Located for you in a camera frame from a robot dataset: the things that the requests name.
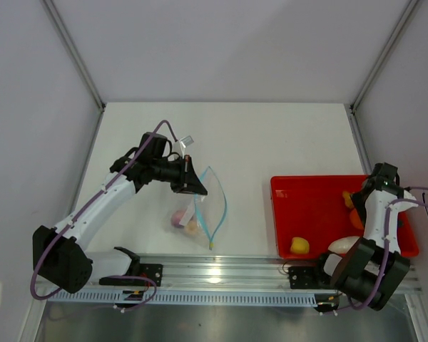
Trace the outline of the clear zip top bag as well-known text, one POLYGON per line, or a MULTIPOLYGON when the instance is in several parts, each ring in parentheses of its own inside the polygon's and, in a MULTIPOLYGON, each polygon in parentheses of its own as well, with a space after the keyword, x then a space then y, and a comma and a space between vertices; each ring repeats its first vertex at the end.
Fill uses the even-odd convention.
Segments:
POLYGON ((178 200, 174 199, 168 208, 163 223, 167 231, 185 238, 191 244, 213 251, 216 235, 224 225, 228 214, 228 201, 220 178, 212 167, 206 167, 200 176, 200 180, 208 194, 181 195, 178 200), (184 228, 177 229, 171 225, 170 218, 173 213, 183 209, 186 210, 190 220, 195 220, 198 223, 203 233, 196 237, 190 237, 184 232, 184 228))

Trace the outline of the purple toy onion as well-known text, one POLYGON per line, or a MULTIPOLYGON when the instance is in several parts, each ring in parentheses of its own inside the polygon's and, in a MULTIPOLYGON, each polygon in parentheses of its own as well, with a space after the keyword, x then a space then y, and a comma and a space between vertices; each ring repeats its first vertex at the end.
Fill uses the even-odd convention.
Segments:
POLYGON ((185 209, 174 212, 170 218, 171 225, 177 229, 184 228, 189 221, 190 217, 186 214, 185 209))

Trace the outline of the toy orange fruit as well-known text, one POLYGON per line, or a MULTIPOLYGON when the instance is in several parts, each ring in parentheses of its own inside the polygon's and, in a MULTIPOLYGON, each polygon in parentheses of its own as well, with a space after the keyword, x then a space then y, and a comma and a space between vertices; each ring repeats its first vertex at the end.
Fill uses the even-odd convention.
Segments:
POLYGON ((352 226, 355 229, 358 229, 358 230, 364 230, 365 229, 365 227, 364 227, 364 225, 362 223, 362 220, 360 219, 360 216, 359 216, 359 214, 358 214, 358 212, 357 212, 356 209, 353 209, 350 212, 349 219, 350 219, 350 222, 351 222, 352 226))

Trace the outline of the white toy eggplant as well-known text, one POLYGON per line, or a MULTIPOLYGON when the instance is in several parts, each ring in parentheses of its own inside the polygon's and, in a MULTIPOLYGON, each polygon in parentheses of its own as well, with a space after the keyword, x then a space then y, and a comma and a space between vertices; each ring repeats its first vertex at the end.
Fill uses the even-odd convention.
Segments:
POLYGON ((328 247, 328 251, 335 254, 346 254, 355 245, 358 239, 358 236, 343 237, 332 242, 328 247))

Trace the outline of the toy garlic bulb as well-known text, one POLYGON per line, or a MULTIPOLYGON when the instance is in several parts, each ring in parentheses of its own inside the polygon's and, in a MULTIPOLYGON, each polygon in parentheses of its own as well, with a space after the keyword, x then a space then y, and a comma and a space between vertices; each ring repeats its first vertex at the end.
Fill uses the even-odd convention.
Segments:
POLYGON ((184 232, 190 237, 196 237, 203 233, 203 230, 198 226, 198 223, 195 220, 190 220, 184 226, 184 232))

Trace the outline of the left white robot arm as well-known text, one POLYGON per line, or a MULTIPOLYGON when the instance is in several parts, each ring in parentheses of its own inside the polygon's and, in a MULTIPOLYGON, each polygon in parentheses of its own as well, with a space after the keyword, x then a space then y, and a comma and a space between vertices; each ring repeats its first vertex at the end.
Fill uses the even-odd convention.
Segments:
POLYGON ((124 247, 91 254, 86 249, 109 217, 152 181, 168 183, 176 194, 206 195, 192 158, 185 153, 192 143, 190 136, 171 142, 164 135, 146 132, 139 146, 110 166, 101 187, 84 206, 52 228, 41 225, 32 236, 31 293, 36 292, 38 276, 70 294, 90 281, 112 286, 147 284, 136 253, 124 247))

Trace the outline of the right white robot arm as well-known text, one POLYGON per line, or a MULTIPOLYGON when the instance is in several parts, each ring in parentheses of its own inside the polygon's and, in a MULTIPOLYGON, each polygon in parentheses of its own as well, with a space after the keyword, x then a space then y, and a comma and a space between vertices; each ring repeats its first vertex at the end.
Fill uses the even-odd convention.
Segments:
POLYGON ((343 293, 352 309, 379 311, 410 269, 397 238, 398 216, 418 207, 416 198, 400 185, 397 167, 377 163, 350 196, 364 225, 345 255, 328 252, 312 268, 312 281, 343 293))

